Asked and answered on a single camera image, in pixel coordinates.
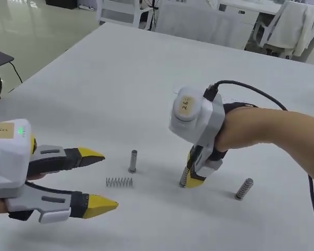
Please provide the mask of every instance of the metal spring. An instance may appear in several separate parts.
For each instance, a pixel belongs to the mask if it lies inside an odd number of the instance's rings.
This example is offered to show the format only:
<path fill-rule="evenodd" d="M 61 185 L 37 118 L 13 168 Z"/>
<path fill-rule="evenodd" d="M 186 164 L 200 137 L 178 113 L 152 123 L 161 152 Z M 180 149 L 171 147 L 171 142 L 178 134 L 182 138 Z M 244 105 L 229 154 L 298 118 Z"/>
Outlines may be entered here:
<path fill-rule="evenodd" d="M 132 187 L 132 178 L 106 178 L 106 187 Z"/>
<path fill-rule="evenodd" d="M 237 200 L 243 200 L 246 193 L 250 190 L 250 188 L 253 186 L 253 180 L 251 178 L 248 178 L 245 180 L 245 182 L 242 184 L 240 189 L 235 193 L 235 199 Z"/>
<path fill-rule="evenodd" d="M 185 169 L 183 171 L 183 174 L 182 174 L 182 177 L 180 178 L 180 182 L 179 182 L 179 185 L 181 187 L 185 187 L 186 186 L 188 172 L 189 172 L 189 169 L 187 167 L 185 167 Z"/>

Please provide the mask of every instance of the floor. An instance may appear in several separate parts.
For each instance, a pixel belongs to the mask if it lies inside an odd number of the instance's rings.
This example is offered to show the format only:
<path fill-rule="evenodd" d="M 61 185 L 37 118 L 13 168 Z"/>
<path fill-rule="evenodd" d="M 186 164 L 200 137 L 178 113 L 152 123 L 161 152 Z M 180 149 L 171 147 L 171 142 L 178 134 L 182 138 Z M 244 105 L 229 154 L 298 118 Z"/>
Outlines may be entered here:
<path fill-rule="evenodd" d="M 0 50 L 15 58 L 23 81 L 98 27 L 95 13 L 45 4 L 45 0 L 0 0 Z M 19 85 L 12 66 L 0 67 L 3 94 Z"/>

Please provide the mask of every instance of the black cable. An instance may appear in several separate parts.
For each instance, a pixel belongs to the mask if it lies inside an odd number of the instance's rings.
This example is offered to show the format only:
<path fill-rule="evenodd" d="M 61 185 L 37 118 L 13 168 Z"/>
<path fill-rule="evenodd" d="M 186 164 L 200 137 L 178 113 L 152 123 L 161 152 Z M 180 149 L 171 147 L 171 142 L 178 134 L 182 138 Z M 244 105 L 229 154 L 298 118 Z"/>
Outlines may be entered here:
<path fill-rule="evenodd" d="M 250 89 L 266 98 L 268 98 L 269 100 L 271 100 L 273 103 L 275 103 L 276 105 L 278 105 L 281 110 L 283 111 L 287 111 L 286 107 L 282 105 L 282 103 L 280 103 L 277 99 L 275 99 L 274 97 L 270 96 L 269 94 L 251 86 L 251 85 L 247 85 L 241 82 L 237 82 L 237 81 L 230 81 L 230 80 L 222 80 L 219 82 L 216 82 L 215 84 L 211 85 L 207 90 L 208 92 L 211 91 L 212 95 L 215 96 L 217 91 L 218 91 L 218 86 L 221 84 L 232 84 L 232 85 L 238 85 L 247 89 Z M 313 211 L 314 211 L 314 184 L 313 184 L 313 179 L 312 177 L 310 177 L 308 175 L 308 182 L 309 182 L 309 193 L 310 193 L 310 200 L 312 202 L 312 207 L 313 207 Z"/>
<path fill-rule="evenodd" d="M 23 81 L 22 81 L 22 79 L 21 79 L 20 75 L 18 74 L 18 72 L 17 72 L 17 70 L 16 70 L 16 68 L 15 68 L 15 65 L 13 65 L 13 63 L 12 63 L 12 62 L 9 62 L 9 63 L 10 63 L 10 64 L 11 64 L 11 66 L 13 67 L 14 72 L 16 73 L 17 77 L 19 78 L 19 80 L 20 80 L 20 82 L 21 82 L 21 84 L 22 84 L 22 83 L 23 83 Z"/>
<path fill-rule="evenodd" d="M 19 78 L 19 80 L 20 80 L 20 82 L 21 82 L 21 84 L 22 84 L 23 81 L 22 81 L 22 79 L 21 79 L 21 77 L 20 77 L 20 74 L 18 74 L 18 72 L 17 72 L 17 70 L 16 70 L 16 68 L 15 68 L 15 65 L 14 65 L 12 62 L 9 62 L 9 63 L 10 63 L 11 66 L 13 67 L 13 69 L 14 69 L 16 75 L 18 76 L 18 78 Z"/>

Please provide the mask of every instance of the wrist strap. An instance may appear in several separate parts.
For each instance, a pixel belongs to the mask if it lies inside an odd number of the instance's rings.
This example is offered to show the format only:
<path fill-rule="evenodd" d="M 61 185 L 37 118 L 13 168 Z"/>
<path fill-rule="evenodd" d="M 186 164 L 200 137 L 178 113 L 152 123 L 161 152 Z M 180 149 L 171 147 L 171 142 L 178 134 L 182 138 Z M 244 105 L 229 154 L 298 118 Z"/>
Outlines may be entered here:
<path fill-rule="evenodd" d="M 243 103 L 243 102 L 234 102 L 234 103 L 229 103 L 229 104 L 224 104 L 223 108 L 225 109 L 225 114 L 227 115 L 227 113 L 231 112 L 232 110 L 236 109 L 236 108 L 240 108 L 240 107 L 256 107 L 258 108 L 258 106 L 255 106 L 253 104 L 250 103 Z M 208 157 L 208 159 L 210 161 L 219 161 L 220 159 L 223 159 L 224 156 L 226 155 L 227 151 L 225 152 L 219 152 L 218 150 L 213 149 L 212 154 Z"/>

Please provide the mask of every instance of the label sticker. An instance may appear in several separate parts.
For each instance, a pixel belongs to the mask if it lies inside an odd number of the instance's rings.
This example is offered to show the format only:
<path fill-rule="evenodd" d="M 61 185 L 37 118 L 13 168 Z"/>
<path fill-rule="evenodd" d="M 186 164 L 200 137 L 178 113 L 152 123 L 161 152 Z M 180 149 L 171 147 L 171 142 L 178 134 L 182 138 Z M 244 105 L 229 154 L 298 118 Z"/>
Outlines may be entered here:
<path fill-rule="evenodd" d="M 188 116 L 192 110 L 194 104 L 194 98 L 184 96 L 180 102 L 178 114 Z"/>
<path fill-rule="evenodd" d="M 2 122 L 0 123 L 0 139 L 14 138 L 14 123 Z"/>

